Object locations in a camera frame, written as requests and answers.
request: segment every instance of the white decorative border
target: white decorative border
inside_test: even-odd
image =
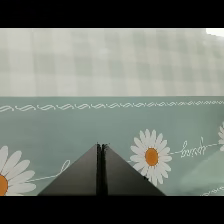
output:
[[[0,107],[0,112],[4,112],[4,111],[8,111],[8,110],[11,110],[11,111],[15,111],[15,110],[19,110],[19,111],[28,111],[28,110],[50,110],[50,109],[53,109],[53,110],[57,110],[57,109],[60,109],[60,110],[67,110],[67,109],[91,109],[91,108],[94,108],[94,109],[100,109],[100,108],[110,108],[110,109],[113,109],[113,108],[116,108],[116,107],[121,107],[121,108],[128,108],[128,107],[155,107],[155,106],[159,106],[159,107],[163,107],[163,106],[191,106],[191,105],[215,105],[215,104],[224,104],[224,101],[190,101],[190,102],[161,102],[161,103],[154,103],[154,102],[151,102],[151,103],[125,103],[125,104],[122,104],[122,103],[112,103],[112,104],[96,104],[96,105],[93,105],[93,104],[81,104],[81,105],[77,105],[77,104],[65,104],[65,105],[62,105],[62,106],[59,106],[59,105],[45,105],[45,106],[39,106],[39,105],[36,105],[36,106],[33,106],[33,105],[26,105],[26,106],[23,106],[23,107],[18,107],[18,106],[1,106]]]

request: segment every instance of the teal fabric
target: teal fabric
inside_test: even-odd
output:
[[[30,183],[36,189],[24,195],[37,195],[65,161],[73,163],[97,142],[134,166],[131,147],[146,144],[141,131],[147,129],[151,136],[156,131],[156,139],[161,133],[170,149],[165,163],[171,170],[156,184],[161,191],[224,194],[223,97],[11,97],[0,98],[0,105],[0,148],[8,147],[8,157],[21,151],[21,161],[29,160],[27,170],[35,172]]]
[[[0,29],[1,96],[223,95],[205,29]]]

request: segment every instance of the orange flower center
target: orange flower center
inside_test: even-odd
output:
[[[150,166],[155,166],[158,163],[159,155],[156,149],[148,148],[145,152],[145,160]]]
[[[4,196],[8,190],[8,181],[0,175],[0,196]]]

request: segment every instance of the white daisy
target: white daisy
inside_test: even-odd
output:
[[[35,184],[26,183],[35,172],[25,171],[30,161],[19,162],[21,155],[21,151],[16,151],[7,160],[8,147],[3,146],[0,149],[0,196],[22,196],[21,193],[30,192],[36,188]]]
[[[219,140],[219,144],[221,144],[220,151],[224,151],[224,122],[222,123],[223,126],[220,126],[220,132],[219,132],[219,137],[221,138]]]
[[[172,160],[168,155],[170,148],[166,147],[167,140],[163,140],[163,135],[159,134],[156,138],[156,131],[151,135],[148,129],[145,134],[140,131],[140,140],[134,138],[136,146],[131,146],[131,150],[137,155],[130,157],[131,161],[136,162],[133,166],[137,171],[146,176],[155,186],[157,180],[163,184],[163,177],[168,178],[167,172],[171,171],[167,162]]]

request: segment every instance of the checkered pattern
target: checkered pattern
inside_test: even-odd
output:
[[[0,29],[0,96],[224,95],[205,29]]]

